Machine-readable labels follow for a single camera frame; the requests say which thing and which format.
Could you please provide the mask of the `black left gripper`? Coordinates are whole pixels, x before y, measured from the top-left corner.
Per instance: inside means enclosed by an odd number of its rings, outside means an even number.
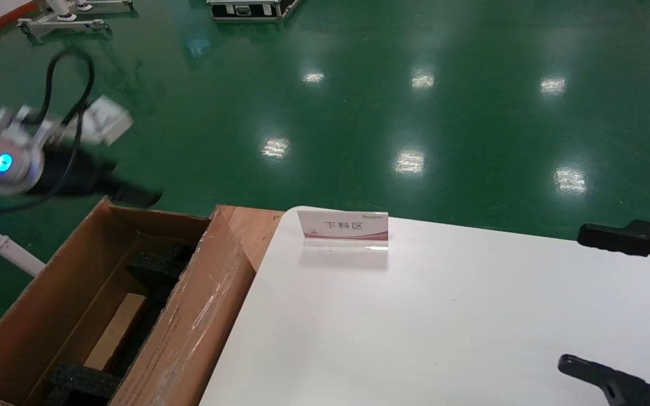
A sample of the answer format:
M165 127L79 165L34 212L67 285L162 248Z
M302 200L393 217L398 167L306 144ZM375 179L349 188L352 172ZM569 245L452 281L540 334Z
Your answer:
M120 182L113 174L113 160L79 147L70 164L71 151L68 145L44 146L43 172L29 195L44 196L61 183L56 196L110 195L116 205L141 209L151 208L161 200L163 192Z

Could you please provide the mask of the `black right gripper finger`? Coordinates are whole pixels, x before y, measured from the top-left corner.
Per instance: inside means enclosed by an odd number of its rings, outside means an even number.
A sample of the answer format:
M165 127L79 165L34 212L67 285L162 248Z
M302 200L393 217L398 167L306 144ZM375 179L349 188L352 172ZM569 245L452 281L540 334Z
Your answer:
M650 383L620 370L570 354L558 360L558 370L596 386L609 405L650 405Z
M624 228L609 228L601 224L583 224L578 231L581 246L629 256L650 256L650 222L637 220Z

